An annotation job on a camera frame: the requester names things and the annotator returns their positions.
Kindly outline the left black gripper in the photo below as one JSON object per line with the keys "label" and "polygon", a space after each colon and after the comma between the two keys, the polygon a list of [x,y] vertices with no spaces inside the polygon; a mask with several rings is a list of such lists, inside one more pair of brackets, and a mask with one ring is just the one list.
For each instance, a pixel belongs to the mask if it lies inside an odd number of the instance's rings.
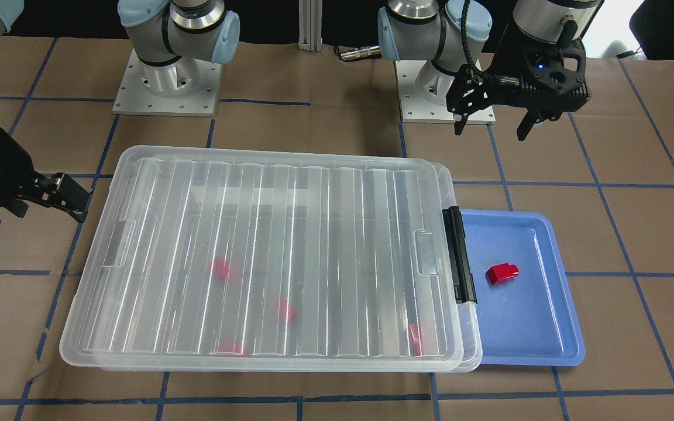
{"label": "left black gripper", "polygon": [[446,93],[455,135],[463,133],[472,114],[494,105],[513,106],[527,108],[516,130],[523,142],[535,126],[584,106],[591,95],[586,51],[577,30],[576,22],[566,22],[550,43],[510,23],[494,54],[494,74],[461,65]]}

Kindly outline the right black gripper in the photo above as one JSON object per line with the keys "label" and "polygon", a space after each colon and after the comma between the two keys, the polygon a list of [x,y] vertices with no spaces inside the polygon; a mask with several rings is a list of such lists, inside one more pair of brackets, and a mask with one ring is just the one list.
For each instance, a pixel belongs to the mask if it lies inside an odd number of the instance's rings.
{"label": "right black gripper", "polygon": [[21,198],[23,187],[26,187],[29,202],[58,209],[77,223],[85,222],[92,192],[63,172],[36,178],[30,155],[11,137],[1,137],[0,208],[17,218],[24,218],[29,210],[29,205]]}

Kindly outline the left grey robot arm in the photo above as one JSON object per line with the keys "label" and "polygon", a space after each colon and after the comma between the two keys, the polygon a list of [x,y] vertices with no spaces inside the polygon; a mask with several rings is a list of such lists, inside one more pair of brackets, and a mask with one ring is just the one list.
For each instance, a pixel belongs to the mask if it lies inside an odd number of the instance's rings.
{"label": "left grey robot arm", "polygon": [[526,110],[523,141],[536,125],[556,122],[590,99],[582,36],[600,1],[518,1],[490,65],[476,61],[494,21],[476,1],[388,1],[378,12],[383,58],[420,60],[434,70],[423,83],[454,118],[460,135],[473,113],[490,106]]}

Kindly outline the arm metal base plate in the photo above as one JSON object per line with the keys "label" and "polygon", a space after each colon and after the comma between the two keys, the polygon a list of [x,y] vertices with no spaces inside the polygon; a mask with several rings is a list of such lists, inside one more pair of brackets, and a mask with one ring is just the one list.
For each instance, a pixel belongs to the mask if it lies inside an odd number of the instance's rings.
{"label": "arm metal base plate", "polygon": [[112,111],[116,115],[213,118],[222,70],[222,64],[187,57],[154,67],[132,51]]}
{"label": "arm metal base plate", "polygon": [[446,94],[453,82],[430,61],[395,61],[401,120],[405,123],[454,123]]}

